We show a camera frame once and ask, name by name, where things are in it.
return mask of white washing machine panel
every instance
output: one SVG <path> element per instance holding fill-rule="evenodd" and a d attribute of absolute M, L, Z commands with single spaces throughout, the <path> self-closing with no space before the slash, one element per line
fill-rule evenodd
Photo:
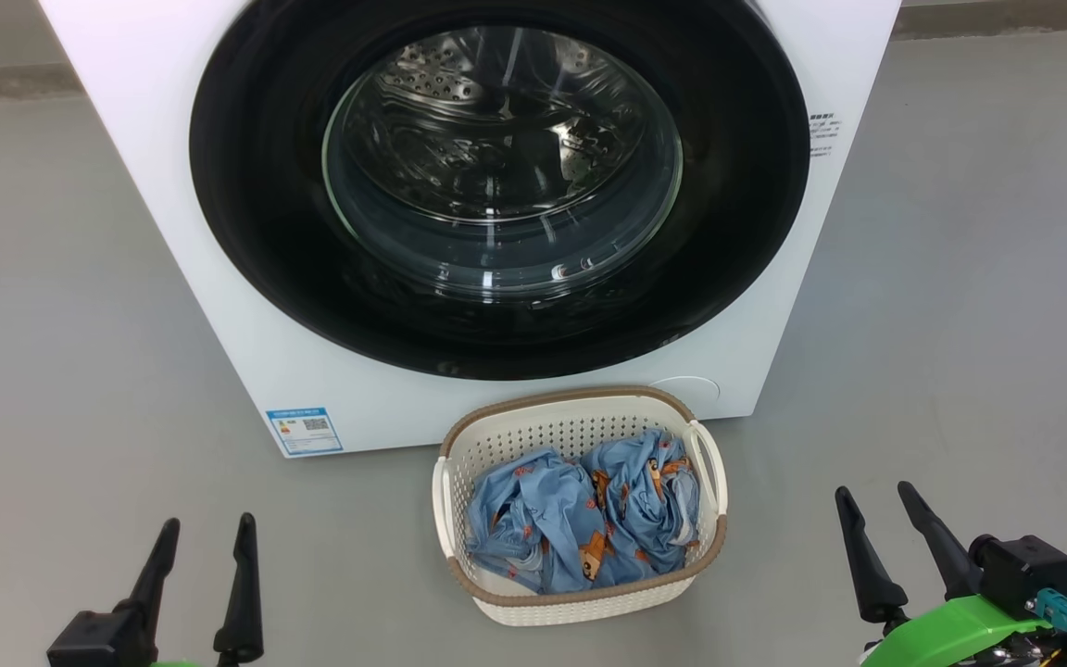
<path fill-rule="evenodd" d="M 200 174 L 193 174 L 190 159 L 190 138 L 200 131 L 192 127 L 192 117 L 202 77 L 243 12 L 246 17 L 261 12 L 262 25 L 272 25 L 284 7 L 307 1 L 256 0 L 246 9 L 242 0 L 41 0 L 175 260 L 285 456 L 437 442 L 477 407 L 584 385 L 662 383 L 699 417 L 752 413 L 859 126 L 898 0 L 754 4 L 796 74 L 809 122 L 808 179 L 783 243 L 745 291 L 684 336 L 666 337 L 653 346 L 656 349 L 609 366 L 567 376 L 555 367 L 547 371 L 552 376 L 530 380 L 465 379 L 457 377 L 453 362 L 441 376 L 436 368 L 398 366 L 337 345 L 329 334 L 301 324 L 271 303 L 220 244 L 210 227 L 214 221 L 202 210 Z M 742 6 L 738 0 L 691 3 Z M 511 7 L 520 0 L 495 4 Z M 425 3 L 425 12 L 436 14 L 440 5 L 440 0 Z M 652 26 L 630 30 L 651 31 Z M 233 41 L 233 34 L 227 38 Z M 635 62 L 635 53 L 628 55 L 636 70 L 641 63 Z M 266 94 L 272 96 L 275 90 L 267 88 Z M 748 137 L 753 128 L 729 130 Z M 579 367 L 592 366 L 582 362 Z M 477 368 L 469 376 L 488 376 L 485 362 L 465 368 Z"/>

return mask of white handle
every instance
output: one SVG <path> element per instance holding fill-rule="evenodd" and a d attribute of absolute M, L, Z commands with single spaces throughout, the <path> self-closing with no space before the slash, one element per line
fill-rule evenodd
<path fill-rule="evenodd" d="M 456 542 L 450 535 L 452 527 L 450 504 L 452 498 L 447 479 L 447 457 L 441 456 L 435 461 L 435 474 L 431 479 L 431 505 L 435 509 L 435 531 L 439 533 L 439 545 L 444 550 L 445 558 L 456 556 Z"/>
<path fill-rule="evenodd" d="M 723 470 L 723 457 L 719 455 L 719 445 L 715 444 L 715 438 L 711 431 L 706 430 L 697 418 L 690 422 L 696 439 L 702 440 L 702 451 L 711 455 L 712 473 L 715 476 L 715 502 L 719 505 L 719 514 L 727 514 L 727 472 Z"/>

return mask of perforated basket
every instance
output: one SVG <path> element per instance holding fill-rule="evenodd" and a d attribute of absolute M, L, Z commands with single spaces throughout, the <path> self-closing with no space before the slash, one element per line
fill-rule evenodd
<path fill-rule="evenodd" d="M 639 435 L 651 427 L 681 436 L 699 477 L 699 545 L 687 552 L 684 569 L 623 586 L 539 595 L 468 557 L 463 549 L 465 509 L 479 474 L 538 447 L 555 447 L 577 459 L 600 443 Z M 715 440 L 681 401 L 650 387 L 571 390 L 466 415 L 439 452 L 432 504 L 439 543 L 452 574 L 483 613 L 505 625 L 577 623 L 669 602 L 719 556 L 727 533 L 727 477 Z"/>

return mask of washing machine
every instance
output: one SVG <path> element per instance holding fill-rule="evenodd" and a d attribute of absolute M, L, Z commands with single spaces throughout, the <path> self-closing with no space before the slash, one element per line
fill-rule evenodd
<path fill-rule="evenodd" d="M 753 412 L 898 0 L 41 0 L 287 457 Z"/>

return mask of crumpled blue garment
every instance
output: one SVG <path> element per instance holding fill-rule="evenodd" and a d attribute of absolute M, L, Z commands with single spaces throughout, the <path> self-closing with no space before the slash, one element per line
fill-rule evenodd
<path fill-rule="evenodd" d="M 479 566 L 538 593 L 585 591 L 604 550 L 605 523 L 584 469 L 542 448 L 475 482 L 465 546 Z"/>
<path fill-rule="evenodd" d="M 542 448 L 480 476 L 466 507 L 475 562 L 538 593 L 685 567 L 699 483 L 681 440 L 653 428 L 598 445 L 579 463 Z"/>
<path fill-rule="evenodd" d="M 634 559 L 651 567 L 648 575 L 685 567 L 686 545 L 699 537 L 699 481 L 681 439 L 649 428 L 595 446 L 579 463 L 596 480 L 600 505 L 617 529 L 619 560 L 627 560 L 620 544 L 626 537 Z"/>

